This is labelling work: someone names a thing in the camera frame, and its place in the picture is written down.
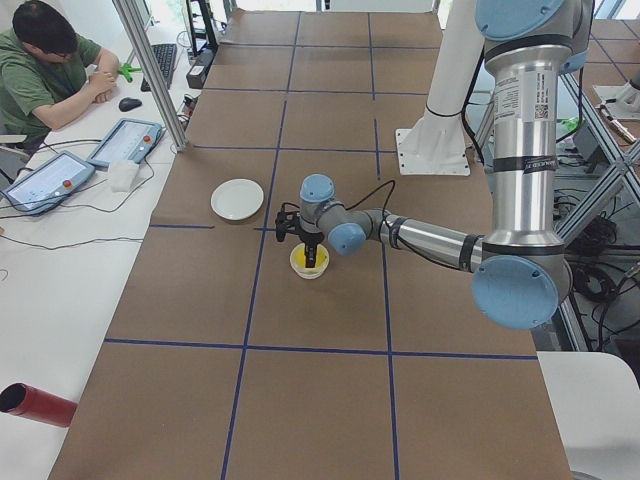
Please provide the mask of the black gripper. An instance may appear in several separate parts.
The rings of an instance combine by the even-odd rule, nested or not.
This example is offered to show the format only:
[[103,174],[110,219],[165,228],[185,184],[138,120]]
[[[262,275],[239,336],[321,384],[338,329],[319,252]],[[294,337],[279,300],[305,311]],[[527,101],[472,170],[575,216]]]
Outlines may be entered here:
[[316,266],[316,245],[321,244],[324,240],[324,234],[313,228],[308,231],[302,224],[298,226],[298,237],[303,242],[303,260],[304,268],[315,268]]

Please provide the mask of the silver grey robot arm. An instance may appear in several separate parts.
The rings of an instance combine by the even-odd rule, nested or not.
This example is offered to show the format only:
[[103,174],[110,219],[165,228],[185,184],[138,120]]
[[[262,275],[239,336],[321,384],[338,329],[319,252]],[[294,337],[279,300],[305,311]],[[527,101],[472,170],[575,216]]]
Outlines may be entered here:
[[341,255],[375,239],[473,276],[477,307],[493,322],[532,329],[550,320],[568,295],[572,274],[553,225],[556,95],[561,75],[587,56],[589,1],[457,1],[423,116],[396,133],[404,175],[463,175],[464,109],[474,76],[494,78],[492,228],[462,233],[390,213],[349,209],[322,174],[306,177],[295,213],[280,212],[276,235],[296,234],[313,264],[317,246]]

